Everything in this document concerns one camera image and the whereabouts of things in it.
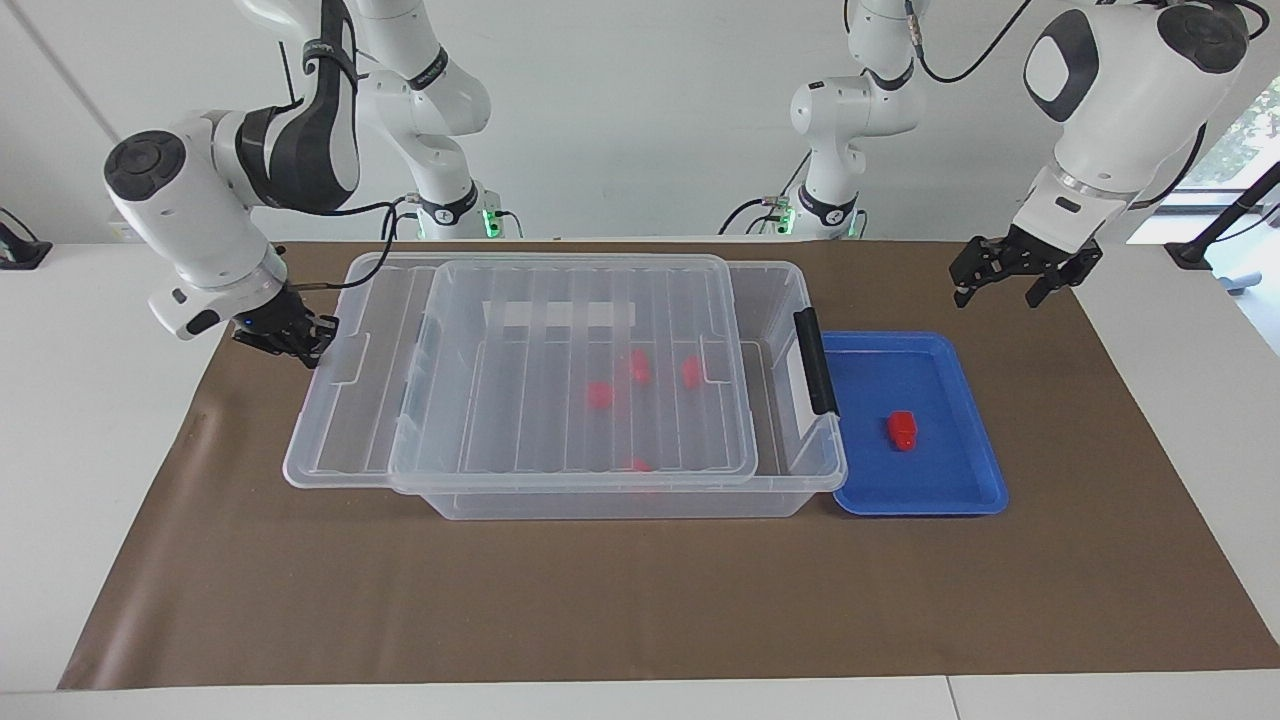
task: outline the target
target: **blue plastic tray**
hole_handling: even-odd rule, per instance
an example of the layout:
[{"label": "blue plastic tray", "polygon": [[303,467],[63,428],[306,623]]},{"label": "blue plastic tray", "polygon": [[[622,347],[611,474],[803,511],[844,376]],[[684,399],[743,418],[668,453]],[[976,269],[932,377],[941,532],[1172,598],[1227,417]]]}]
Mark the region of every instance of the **blue plastic tray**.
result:
[{"label": "blue plastic tray", "polygon": [[[836,501],[856,515],[995,515],[1009,491],[955,347],[936,333],[823,333],[840,404],[849,482]],[[909,410],[916,447],[899,451],[887,420]]]}]

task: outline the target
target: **red object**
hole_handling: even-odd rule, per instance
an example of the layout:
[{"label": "red object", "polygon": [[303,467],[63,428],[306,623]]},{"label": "red object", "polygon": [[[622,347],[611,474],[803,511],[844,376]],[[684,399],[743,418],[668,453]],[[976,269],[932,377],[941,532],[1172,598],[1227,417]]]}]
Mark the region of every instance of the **red object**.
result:
[{"label": "red object", "polygon": [[607,410],[613,405],[613,386],[609,383],[588,383],[586,404],[595,410]]},{"label": "red object", "polygon": [[649,354],[644,350],[631,351],[631,379],[636,384],[646,386],[653,382],[653,369],[649,365]]},{"label": "red object", "polygon": [[916,432],[915,415],[906,410],[899,410],[888,416],[888,437],[902,452],[915,450]]},{"label": "red object", "polygon": [[703,361],[696,355],[690,355],[680,365],[680,374],[685,378],[685,387],[694,389],[703,383]]}]

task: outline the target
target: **clear plastic bin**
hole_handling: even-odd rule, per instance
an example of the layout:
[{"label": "clear plastic bin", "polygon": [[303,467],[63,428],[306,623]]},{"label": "clear plastic bin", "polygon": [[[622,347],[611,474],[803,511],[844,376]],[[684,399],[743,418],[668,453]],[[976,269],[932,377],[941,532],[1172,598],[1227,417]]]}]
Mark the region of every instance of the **clear plastic bin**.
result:
[{"label": "clear plastic bin", "polygon": [[[498,259],[532,263],[548,273],[536,283],[530,278],[527,286],[524,281],[509,283],[494,266]],[[375,260],[375,255],[357,259],[348,277],[362,275]],[[566,269],[566,260],[586,260],[594,269]],[[559,269],[552,272],[557,264]],[[681,265],[686,269],[677,270]],[[732,297],[714,288],[717,266],[727,269]],[[676,304],[672,293],[634,290],[662,288],[655,278],[667,277],[669,282],[672,273],[703,277],[708,279],[707,290],[703,283],[677,281],[677,288],[691,290],[681,290],[686,295]],[[454,296],[456,287],[439,296],[433,292],[447,287],[442,281],[458,283],[467,275],[481,282],[463,283],[453,300],[445,299]],[[556,275],[570,277],[553,279]],[[605,373],[604,360],[573,364],[575,318],[581,319],[582,310],[575,311],[573,299],[558,300],[563,293],[557,288],[572,295],[575,287],[603,282],[589,277],[609,278],[608,290],[599,296],[608,300],[594,295],[586,299],[588,341],[585,346],[579,342],[579,350],[586,347],[590,356],[590,347],[599,345],[600,357],[605,357],[607,347],[607,372],[622,380],[617,377],[622,373],[620,368],[631,370],[630,352],[623,350],[632,351],[634,343],[644,350],[650,347],[646,343],[666,347],[669,340],[671,359],[664,363],[650,359],[650,363],[652,387],[673,392],[672,400],[655,395],[648,402],[643,397],[648,386],[636,392],[634,383],[617,382],[626,387],[614,392],[617,406],[593,409],[582,383],[570,384],[575,368],[598,366]],[[622,305],[617,302],[614,283],[628,288]],[[507,288],[504,299],[480,297],[488,292],[483,288],[492,291],[497,286]],[[567,306],[548,305],[547,320],[534,320],[535,296],[539,302],[545,297],[548,304],[567,302]],[[732,320],[724,327],[709,319],[713,305],[708,305],[705,322],[699,316],[701,304],[716,297],[732,302]],[[463,301],[454,305],[457,300]],[[413,310],[428,305],[444,324],[426,323],[426,315]],[[620,306],[625,310],[618,311]],[[641,319],[655,306],[669,307],[672,327],[687,323],[704,333],[698,343],[704,374],[699,379],[713,382],[698,388],[707,395],[698,401],[696,411],[694,405],[681,405],[680,393],[687,388],[680,365],[687,356],[682,356],[684,346],[676,351],[677,343],[694,341],[680,332],[668,337],[662,329],[666,325],[658,323],[652,325],[658,329],[645,331]],[[389,487],[425,497],[451,519],[787,516],[814,493],[838,488],[846,475],[838,419],[833,413],[814,414],[809,404],[794,320],[794,314],[808,306],[804,278],[787,263],[724,265],[708,256],[393,254],[376,282],[344,291],[339,300],[340,337],[312,379],[285,459],[285,477],[303,488]],[[424,352],[445,334],[465,342],[442,345],[445,350],[435,354],[435,359]],[[527,341],[543,334],[544,347],[535,350],[536,343]],[[426,345],[420,345],[420,337],[425,337]],[[494,338],[524,348],[499,352],[502,359],[492,368],[497,384],[490,387],[509,389],[518,379],[521,392],[492,393],[485,400],[484,393],[476,392],[485,386],[481,380],[490,377],[481,345]],[[736,343],[739,352],[721,348],[717,343],[722,341]],[[448,347],[470,346],[476,351],[476,360],[470,364],[465,361],[467,352],[448,356]],[[456,364],[449,374],[467,377],[470,382],[436,386],[435,391],[447,389],[433,398],[431,369],[443,363]],[[553,366],[564,370],[562,384],[529,383],[531,369]],[[544,374],[534,372],[532,377]],[[593,379],[589,373],[586,383],[591,382],[603,380]],[[429,392],[422,393],[422,388]],[[532,402],[526,397],[530,392]],[[440,405],[433,407],[433,402]],[[744,421],[730,421],[735,404],[744,404]],[[534,413],[535,406],[548,410]],[[627,411],[620,413],[620,407]],[[692,413],[695,419],[714,418],[712,425],[722,429],[726,438],[745,433],[741,451],[731,441],[709,442],[712,433],[704,424],[695,423],[698,433],[687,439],[685,433],[671,433],[669,427],[654,427],[650,421],[655,418],[680,421],[681,413]],[[593,415],[599,421],[585,421]],[[563,421],[552,423],[545,416]],[[573,424],[571,419],[582,421]],[[630,433],[625,436],[621,428],[627,427]],[[599,442],[576,442],[571,428],[582,428],[580,439],[599,438]],[[480,445],[472,446],[476,439]],[[444,447],[457,452],[438,450]]]}]

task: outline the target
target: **brown mat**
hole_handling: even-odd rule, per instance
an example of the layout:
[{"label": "brown mat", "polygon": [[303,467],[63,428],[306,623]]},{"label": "brown mat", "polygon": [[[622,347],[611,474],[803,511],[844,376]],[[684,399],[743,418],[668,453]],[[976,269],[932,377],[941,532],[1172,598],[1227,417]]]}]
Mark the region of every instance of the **brown mat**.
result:
[{"label": "brown mat", "polygon": [[[945,333],[1002,515],[868,520],[819,496],[787,520],[451,523],[389,491],[298,491],[280,462],[308,374],[224,342],[60,687],[1280,667],[1075,299],[1030,311],[1010,282],[957,311],[957,249],[607,250],[787,259],[827,329]],[[288,260],[340,278],[366,250]]]}]

